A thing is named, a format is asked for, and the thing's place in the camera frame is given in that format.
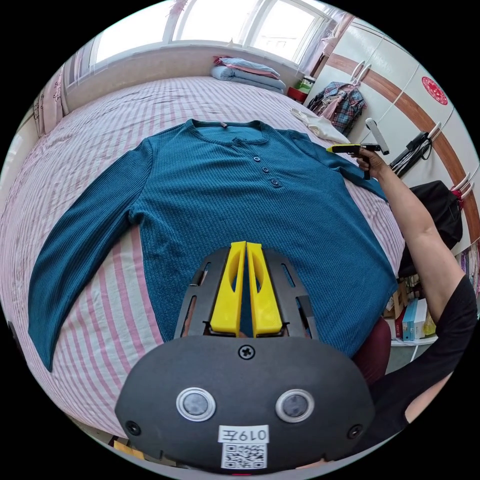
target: blue sweater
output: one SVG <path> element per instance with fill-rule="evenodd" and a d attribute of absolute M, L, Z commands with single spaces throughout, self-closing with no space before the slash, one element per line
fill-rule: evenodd
<path fill-rule="evenodd" d="M 320 338 L 352 356 L 397 288 L 343 177 L 384 197 L 351 162 L 260 122 L 186 123 L 146 138 L 96 178 L 36 260 L 28 333 L 52 371 L 62 324 L 120 237 L 139 225 L 145 279 L 164 341 L 204 257 L 231 242 L 286 255 L 309 292 Z M 251 334 L 248 288 L 241 327 Z"/>

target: red container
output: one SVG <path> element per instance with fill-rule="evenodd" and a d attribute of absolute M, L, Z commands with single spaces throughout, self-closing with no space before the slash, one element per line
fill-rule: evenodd
<path fill-rule="evenodd" d="M 293 88 L 293 87 L 289 87 L 287 93 L 286 93 L 287 97 L 290 97 L 291 99 L 294 99 L 296 100 L 297 102 L 300 102 L 301 104 L 306 100 L 306 98 L 308 97 L 308 94 L 303 92 L 303 91 L 300 91 L 300 90 L 297 90 L 296 88 Z"/>

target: striped bedsheet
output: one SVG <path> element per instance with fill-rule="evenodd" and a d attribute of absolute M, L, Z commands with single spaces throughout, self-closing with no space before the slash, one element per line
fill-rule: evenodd
<path fill-rule="evenodd" d="M 190 118 L 261 120 L 331 145 L 313 136 L 290 113 L 292 107 L 307 111 L 286 96 L 253 86 L 210 77 L 159 80 L 79 108 L 38 141 L 0 220 L 0 298 L 31 372 L 66 414 L 124 436 L 114 413 L 120 389 L 139 358 L 163 340 L 147 293 L 139 230 L 133 228 L 76 301 L 61 329 L 53 372 L 47 372 L 28 336 L 27 298 L 35 260 L 57 220 L 122 154 Z M 345 183 L 396 273 L 404 241 L 390 208 L 372 193 Z"/>

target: black sleeve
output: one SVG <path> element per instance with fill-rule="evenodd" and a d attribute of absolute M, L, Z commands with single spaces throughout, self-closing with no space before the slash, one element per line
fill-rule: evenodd
<path fill-rule="evenodd" d="M 437 323 L 438 339 L 413 362 L 370 387 L 375 419 L 349 455 L 373 447 L 407 426 L 405 411 L 410 403 L 455 370 L 472 337 L 477 315 L 474 289 L 464 276 Z"/>

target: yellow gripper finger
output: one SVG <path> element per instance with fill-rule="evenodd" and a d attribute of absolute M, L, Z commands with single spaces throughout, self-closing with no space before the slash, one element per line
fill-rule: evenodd
<path fill-rule="evenodd" d="M 214 332 L 239 336 L 246 247 L 246 241 L 233 242 L 230 246 L 210 320 Z"/>
<path fill-rule="evenodd" d="M 246 244 L 253 337 L 277 334 L 282 330 L 274 287 L 260 243 Z"/>

